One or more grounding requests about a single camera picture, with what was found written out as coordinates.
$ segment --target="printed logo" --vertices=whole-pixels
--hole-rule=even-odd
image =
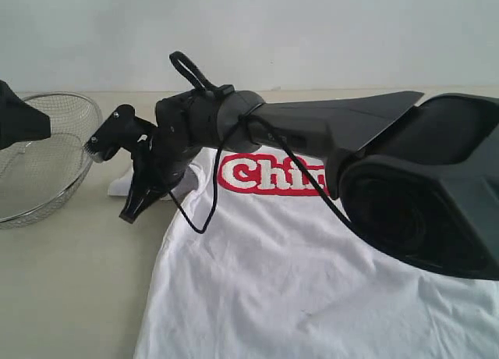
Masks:
[[[312,177],[325,188],[323,165],[307,165]],[[310,181],[290,158],[279,163],[273,155],[234,154],[223,158],[218,183],[227,190],[244,194],[317,196]]]

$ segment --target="white wall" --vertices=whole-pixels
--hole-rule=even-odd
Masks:
[[[499,84],[499,0],[0,0],[18,91]]]

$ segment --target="table surface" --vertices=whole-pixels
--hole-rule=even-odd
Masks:
[[[499,97],[499,87],[419,88],[427,96]],[[350,98],[399,90],[269,91],[269,102]],[[84,93],[104,117],[122,103],[153,120],[169,93]],[[108,184],[130,166],[120,151],[94,165],[69,202],[32,226],[0,231],[0,352],[17,358],[132,357],[150,275],[175,207],[160,201],[129,225]]]

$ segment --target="metal strainer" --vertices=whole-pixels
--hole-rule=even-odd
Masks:
[[[0,151],[0,229],[39,221],[67,202],[90,169],[83,146],[102,122],[97,104],[80,94],[23,100],[50,117],[51,136]]]

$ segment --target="basket rim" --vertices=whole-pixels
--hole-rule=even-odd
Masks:
[[[98,121],[99,126],[102,124],[102,111],[101,111],[101,108],[99,107],[99,105],[97,104],[97,102],[92,98],[89,98],[89,97],[82,95],[82,94],[78,94],[76,92],[69,92],[69,91],[68,92],[66,92],[66,91],[42,92],[39,94],[32,94],[32,95],[26,96],[24,98],[21,98],[21,100],[29,101],[29,100],[38,99],[38,98],[46,98],[49,96],[73,96],[75,98],[80,98],[80,99],[83,99],[84,101],[89,102],[95,108],[95,112],[97,114],[97,121]],[[8,217],[0,217],[0,223],[14,221],[14,220],[20,219],[22,217],[25,217],[27,215],[31,215],[34,212],[39,211],[41,208],[43,208],[47,204],[50,204],[51,202],[55,201],[56,199],[59,199],[78,181],[78,179],[81,176],[83,178],[85,178],[87,176],[87,173],[88,173],[90,167],[92,166],[93,162],[94,161],[89,156],[87,158],[87,160],[80,166],[80,168],[78,169],[78,172],[75,173],[75,177],[71,181],[69,181],[68,184],[66,186],[64,186],[52,198],[48,199],[44,203],[39,204],[36,207],[28,209],[27,211],[23,211],[23,212],[20,212],[20,213],[17,213],[15,215],[11,215]]]

